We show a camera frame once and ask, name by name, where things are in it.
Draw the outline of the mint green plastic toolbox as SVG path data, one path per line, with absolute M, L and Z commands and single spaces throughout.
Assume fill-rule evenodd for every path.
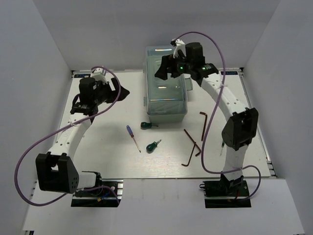
M 144 106 L 151 123 L 182 122 L 188 112 L 187 92 L 193 90 L 192 81 L 183 74 L 177 78 L 168 75 L 167 80 L 155 77 L 164 55 L 173 53 L 167 46 L 146 47 L 143 72 L 146 79 Z

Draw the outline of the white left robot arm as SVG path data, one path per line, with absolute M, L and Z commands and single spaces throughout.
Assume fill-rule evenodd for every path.
M 116 77 L 107 81 L 104 67 L 91 69 L 91 74 L 79 81 L 79 93 L 74 97 L 67 127 L 45 154 L 35 160 L 39 187 L 42 191 L 74 194 L 87 189 L 92 195 L 103 191 L 100 173 L 78 170 L 73 162 L 75 152 L 86 131 L 99 114 L 98 107 L 124 100 L 129 91 Z

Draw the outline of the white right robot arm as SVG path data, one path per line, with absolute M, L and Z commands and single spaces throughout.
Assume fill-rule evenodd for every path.
M 233 195 L 243 179 L 243 163 L 246 150 L 256 136 L 258 111 L 248 108 L 225 85 L 225 72 L 220 72 L 213 64 L 207 63 L 203 48 L 199 42 L 185 44 L 176 39 L 171 42 L 174 52 L 161 59 L 161 65 L 155 77 L 166 80 L 188 74 L 216 102 L 222 111 L 226 125 L 222 130 L 222 139 L 226 145 L 226 159 L 221 178 L 221 190 Z

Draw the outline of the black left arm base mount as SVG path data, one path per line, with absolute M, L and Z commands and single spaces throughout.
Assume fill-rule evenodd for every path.
M 100 186 L 107 188 L 99 188 L 93 191 L 78 191 L 74 193 L 71 200 L 73 208 L 117 208 L 122 199 L 123 180 L 111 179 L 100 180 Z

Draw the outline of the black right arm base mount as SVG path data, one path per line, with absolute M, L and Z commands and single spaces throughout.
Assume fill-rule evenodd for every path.
M 251 208 L 249 189 L 244 180 L 241 185 L 226 189 L 222 181 L 203 181 L 199 188 L 204 192 L 206 209 Z

